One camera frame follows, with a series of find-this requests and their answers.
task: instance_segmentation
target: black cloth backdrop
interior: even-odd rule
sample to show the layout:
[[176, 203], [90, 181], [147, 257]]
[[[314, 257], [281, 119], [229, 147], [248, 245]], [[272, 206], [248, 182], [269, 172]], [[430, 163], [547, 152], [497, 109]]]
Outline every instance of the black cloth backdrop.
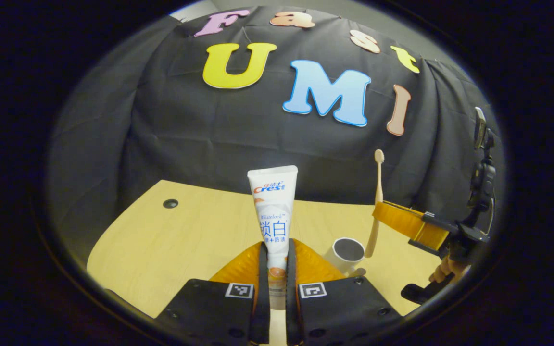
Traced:
[[[471, 171], [483, 155], [473, 150], [474, 107], [482, 108], [495, 134], [501, 215], [501, 134], [490, 101], [470, 77], [347, 18], [297, 7], [247, 9], [247, 17], [202, 37], [193, 35], [208, 17], [184, 24], [162, 18], [104, 57], [72, 92], [53, 129], [47, 190], [53, 226], [77, 260], [86, 263], [110, 223], [161, 179], [249, 193], [249, 169], [295, 164], [297, 199], [372, 204], [376, 149], [386, 158], [384, 199], [462, 219], [469, 213]], [[281, 11], [308, 13], [316, 25], [271, 25]], [[374, 37], [381, 53], [354, 45], [351, 29]], [[248, 66], [251, 42], [277, 45], [257, 83], [219, 89], [203, 81], [209, 46], [239, 44], [227, 68], [237, 74]], [[391, 46], [406, 49], [420, 73], [405, 68]], [[335, 120], [340, 101], [319, 116], [311, 96], [310, 114], [284, 111], [296, 59], [320, 63], [333, 82], [345, 70], [370, 76], [367, 125]], [[412, 96], [402, 136], [386, 129], [395, 84]]]

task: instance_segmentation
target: white cup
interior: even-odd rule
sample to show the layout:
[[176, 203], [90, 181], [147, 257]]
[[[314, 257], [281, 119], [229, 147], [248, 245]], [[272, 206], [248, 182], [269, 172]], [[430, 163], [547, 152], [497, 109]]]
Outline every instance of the white cup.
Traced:
[[356, 239], [339, 238], [332, 243], [324, 258], [345, 276], [350, 276], [365, 258], [365, 247]]

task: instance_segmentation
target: toothpaste tube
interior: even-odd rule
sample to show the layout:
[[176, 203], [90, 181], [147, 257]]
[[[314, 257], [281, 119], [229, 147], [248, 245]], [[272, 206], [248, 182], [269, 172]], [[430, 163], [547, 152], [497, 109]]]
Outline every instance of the toothpaste tube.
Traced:
[[249, 186], [268, 249], [268, 295], [271, 309], [286, 308], [286, 261], [294, 207], [296, 166], [248, 171]]

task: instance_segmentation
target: blue letter m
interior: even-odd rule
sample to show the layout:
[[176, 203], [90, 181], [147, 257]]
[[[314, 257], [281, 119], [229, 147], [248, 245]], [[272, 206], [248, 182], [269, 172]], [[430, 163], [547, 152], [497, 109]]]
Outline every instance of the blue letter m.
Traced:
[[332, 116], [342, 123], [365, 126], [365, 89], [371, 78], [365, 73], [347, 70], [330, 83], [326, 72], [320, 64], [313, 61], [292, 61], [296, 69], [296, 79], [290, 101], [283, 103], [288, 112], [309, 114], [312, 106], [307, 103], [308, 92], [312, 93], [317, 112], [325, 116], [330, 108], [341, 98], [341, 107]]

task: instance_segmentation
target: foam letter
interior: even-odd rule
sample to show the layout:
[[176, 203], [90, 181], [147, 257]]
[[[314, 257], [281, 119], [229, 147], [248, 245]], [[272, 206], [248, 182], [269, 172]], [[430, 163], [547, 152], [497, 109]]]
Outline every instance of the foam letter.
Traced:
[[315, 26], [312, 16], [302, 12], [279, 12], [271, 19], [271, 24], [277, 26], [298, 26], [299, 28], [311, 28]]
[[369, 52], [376, 54], [380, 52], [380, 48], [377, 45], [378, 42], [373, 37], [361, 33], [358, 30], [350, 30], [350, 35], [350, 39], [352, 40], [352, 42], [354, 42], [354, 44], [356, 44], [360, 48], [366, 49]]
[[394, 51], [396, 52], [396, 57], [399, 58], [399, 61], [403, 64], [403, 66], [406, 66], [414, 73], [420, 73], [420, 70], [412, 64], [412, 62], [416, 62], [416, 59], [414, 59], [413, 56], [409, 55], [409, 53], [405, 49], [395, 46], [391, 46], [391, 48], [394, 49]]
[[205, 83], [216, 88], [242, 88], [252, 85], [262, 77], [268, 53], [277, 49], [277, 46], [271, 43], [249, 44], [247, 48], [251, 49], [251, 57], [247, 69], [240, 74], [229, 74], [226, 72], [228, 60], [232, 52], [238, 48], [239, 45], [236, 43], [223, 43], [210, 46], [206, 50], [209, 57], [202, 73]]
[[216, 13], [209, 17], [209, 22], [198, 31], [194, 37], [201, 37], [202, 35], [216, 34], [223, 30], [221, 27], [222, 24], [225, 26], [232, 25], [233, 22], [236, 22], [238, 17], [245, 17], [249, 15], [249, 10], [240, 10], [240, 11], [230, 11], [224, 13]]
[[396, 99], [394, 99], [393, 117], [386, 125], [386, 128], [391, 134], [401, 136], [405, 132], [403, 123], [405, 122], [407, 103], [412, 99], [412, 96], [407, 92], [406, 88], [400, 85], [394, 85], [394, 92], [396, 92]]
[[326, 72], [320, 64], [314, 61], [292, 61], [296, 69], [296, 79], [290, 101], [283, 104], [288, 112], [309, 114], [312, 106], [307, 103], [308, 92], [314, 97], [317, 112], [325, 116], [330, 108], [341, 98], [341, 106], [333, 112], [337, 121], [363, 127], [367, 125], [365, 118], [365, 90], [371, 83], [371, 78], [365, 73], [347, 70], [330, 83]]

